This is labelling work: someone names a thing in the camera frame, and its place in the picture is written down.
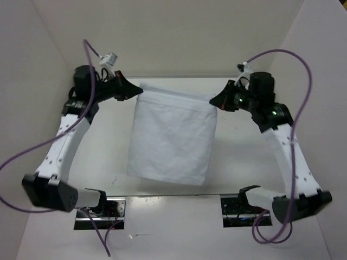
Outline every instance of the white cloth bag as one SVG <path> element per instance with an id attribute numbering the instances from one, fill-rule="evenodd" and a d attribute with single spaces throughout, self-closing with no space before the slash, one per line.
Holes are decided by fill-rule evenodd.
<path id="1" fill-rule="evenodd" d="M 178 93 L 148 84 L 137 98 L 127 174 L 202 185 L 212 153 L 217 109 L 213 96 Z"/>

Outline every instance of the drawstring bag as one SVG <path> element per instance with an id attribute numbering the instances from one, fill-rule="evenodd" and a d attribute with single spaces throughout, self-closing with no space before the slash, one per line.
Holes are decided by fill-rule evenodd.
<path id="1" fill-rule="evenodd" d="M 213 96 L 178 93 L 140 84 L 127 174 L 202 185 L 212 153 L 217 109 Z"/>

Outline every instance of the black end effector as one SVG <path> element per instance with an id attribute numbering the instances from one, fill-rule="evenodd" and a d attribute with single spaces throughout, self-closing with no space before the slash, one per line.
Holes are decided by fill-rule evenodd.
<path id="1" fill-rule="evenodd" d="M 249 111 L 254 104 L 252 94 L 244 86 L 235 86 L 234 80 L 229 80 L 225 88 L 210 100 L 210 104 L 220 110 L 235 112 L 239 109 Z"/>
<path id="2" fill-rule="evenodd" d="M 210 104 L 221 110 L 234 112 L 242 109 L 252 114 L 260 132 L 279 125 L 293 124 L 293 119 L 284 104 L 275 102 L 275 80 L 270 73 L 256 72 L 250 75 L 249 87 L 239 81 L 229 80 L 222 92 L 210 100 Z"/>
<path id="3" fill-rule="evenodd" d="M 60 180 L 26 174 L 22 186 L 36 207 L 71 212 L 78 200 L 77 189 Z"/>
<path id="4" fill-rule="evenodd" d="M 104 100 L 115 98 L 118 101 L 128 100 L 143 90 L 134 84 L 128 82 L 124 78 L 121 71 L 116 71 L 116 77 L 108 78 L 107 81 L 101 80 L 98 73 L 95 74 L 95 97 L 94 102 L 102 102 Z M 91 96 L 91 75 L 89 66 L 83 65 L 75 69 L 74 74 L 75 86 L 70 90 L 70 97 L 74 95 L 78 100 L 88 102 Z"/>
<path id="5" fill-rule="evenodd" d="M 284 222 L 289 206 L 289 201 L 286 196 L 276 197 L 272 202 L 272 210 L 280 223 Z M 324 207 L 332 201 L 332 197 L 329 191 L 317 190 L 317 195 L 306 197 L 305 195 L 299 195 L 299 199 L 296 199 L 293 205 L 292 217 L 290 221 L 306 218 L 316 215 Z"/>

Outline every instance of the white backdrop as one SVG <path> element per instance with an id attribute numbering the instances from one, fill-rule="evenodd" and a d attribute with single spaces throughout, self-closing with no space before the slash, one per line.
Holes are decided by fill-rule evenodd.
<path id="1" fill-rule="evenodd" d="M 27 0 L 0 1 L 0 163 L 56 133 L 71 77 L 34 6 Z M 21 187 L 47 147 L 0 172 L 0 193 L 19 207 L 31 208 Z M 29 215 L 0 203 L 1 259 L 15 259 Z"/>
<path id="2" fill-rule="evenodd" d="M 339 1 L 308 0 L 302 5 L 282 48 L 295 51 L 310 65 L 312 96 L 297 134 L 306 160 L 333 201 L 318 214 L 331 259 L 344 260 L 347 210 L 347 11 Z M 269 70 L 277 80 L 278 97 L 293 114 L 307 88 L 307 75 L 295 59 L 277 55 Z"/>
<path id="3" fill-rule="evenodd" d="M 235 75 L 281 45 L 303 0 L 33 0 L 70 69 L 81 39 L 118 54 L 128 76 Z M 254 63 L 268 69 L 273 56 Z"/>

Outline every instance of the white table surface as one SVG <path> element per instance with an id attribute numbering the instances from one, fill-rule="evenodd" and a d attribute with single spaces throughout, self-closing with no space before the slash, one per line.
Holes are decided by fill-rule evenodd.
<path id="1" fill-rule="evenodd" d="M 250 227 L 223 228 L 219 196 L 129 197 L 125 229 L 108 237 L 107 257 L 94 230 L 74 231 L 75 211 L 31 214 L 17 260 L 328 260 L 316 217 L 294 223 L 282 245 L 261 245 Z M 277 226 L 261 227 L 265 236 Z"/>
<path id="2" fill-rule="evenodd" d="M 134 79 L 182 92 L 217 94 L 228 79 Z M 214 150 L 202 186 L 177 185 L 126 175 L 136 99 L 108 100 L 86 133 L 75 156 L 69 182 L 106 191 L 110 196 L 237 193 L 259 184 L 283 191 L 281 173 L 269 144 L 245 111 L 219 110 Z"/>

